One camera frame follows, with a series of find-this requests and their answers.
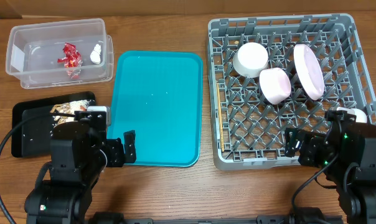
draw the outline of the transparent container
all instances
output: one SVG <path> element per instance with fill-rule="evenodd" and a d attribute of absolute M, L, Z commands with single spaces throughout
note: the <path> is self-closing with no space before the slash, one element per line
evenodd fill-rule
<path fill-rule="evenodd" d="M 62 49 L 66 42 L 76 45 L 82 56 L 78 79 L 67 74 L 77 68 L 65 68 L 57 62 L 65 57 Z M 96 44 L 101 45 L 99 65 L 90 60 Z M 8 40 L 6 72 L 20 79 L 26 89 L 110 81 L 113 64 L 113 43 L 102 19 L 15 26 Z"/>

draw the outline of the wooden table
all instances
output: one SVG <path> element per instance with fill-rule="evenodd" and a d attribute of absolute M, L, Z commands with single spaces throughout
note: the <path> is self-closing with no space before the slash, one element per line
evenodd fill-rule
<path fill-rule="evenodd" d="M 353 15 L 376 94 L 376 11 L 348 12 Z M 206 60 L 205 40 L 209 20 L 221 17 L 270 16 L 228 14 L 204 16 L 105 17 L 112 36 L 115 60 L 127 50 L 194 52 Z M 65 19 L 0 20 L 0 142 L 11 128 L 12 107 L 22 101 L 92 91 L 99 105 L 111 105 L 113 79 L 106 83 L 38 90 L 22 89 L 19 80 L 5 73 L 6 48 L 14 26 Z M 279 167 L 269 170 L 223 172 L 213 164 L 210 129 L 210 97 L 204 68 L 202 136 L 200 158 L 186 169 L 129 167 L 107 169 L 93 189 L 87 212 L 123 212 L 126 218 L 228 218 L 287 214 L 293 192 L 315 169 Z M 16 159 L 7 144 L 0 160 L 0 192 L 17 223 L 24 223 L 24 201 L 49 156 Z M 335 190 L 311 183 L 299 194 L 298 205 L 319 207 L 328 215 L 343 215 Z M 0 211 L 0 223 L 7 223 Z"/>

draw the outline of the black tray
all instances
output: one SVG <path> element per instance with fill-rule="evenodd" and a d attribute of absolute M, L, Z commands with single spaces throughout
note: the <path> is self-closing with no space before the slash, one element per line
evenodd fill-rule
<path fill-rule="evenodd" d="M 49 113 L 54 105 L 77 100 L 92 100 L 90 105 L 96 104 L 95 95 L 90 91 L 18 103 L 12 109 L 12 127 L 36 114 Z M 48 116 L 37 118 L 23 125 L 12 135 L 11 154 L 14 157 L 48 154 L 50 131 L 53 130 L 55 123 L 53 117 Z"/>

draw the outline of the red object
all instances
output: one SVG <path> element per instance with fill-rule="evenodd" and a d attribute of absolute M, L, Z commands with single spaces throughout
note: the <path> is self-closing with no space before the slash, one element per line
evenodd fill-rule
<path fill-rule="evenodd" d="M 76 46 L 73 44 L 65 43 L 65 47 L 62 49 L 65 53 L 64 58 L 58 59 L 58 63 L 63 63 L 65 68 L 73 68 L 82 66 L 83 60 L 80 53 L 76 50 Z M 68 75 L 72 79 L 78 79 L 80 69 L 67 71 Z"/>

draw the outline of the teal tray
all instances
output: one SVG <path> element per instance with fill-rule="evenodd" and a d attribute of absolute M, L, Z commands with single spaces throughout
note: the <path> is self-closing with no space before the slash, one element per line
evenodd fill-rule
<path fill-rule="evenodd" d="M 192 53 L 129 51 L 116 71 L 108 138 L 136 131 L 134 165 L 189 167 L 200 152 L 203 62 Z"/>

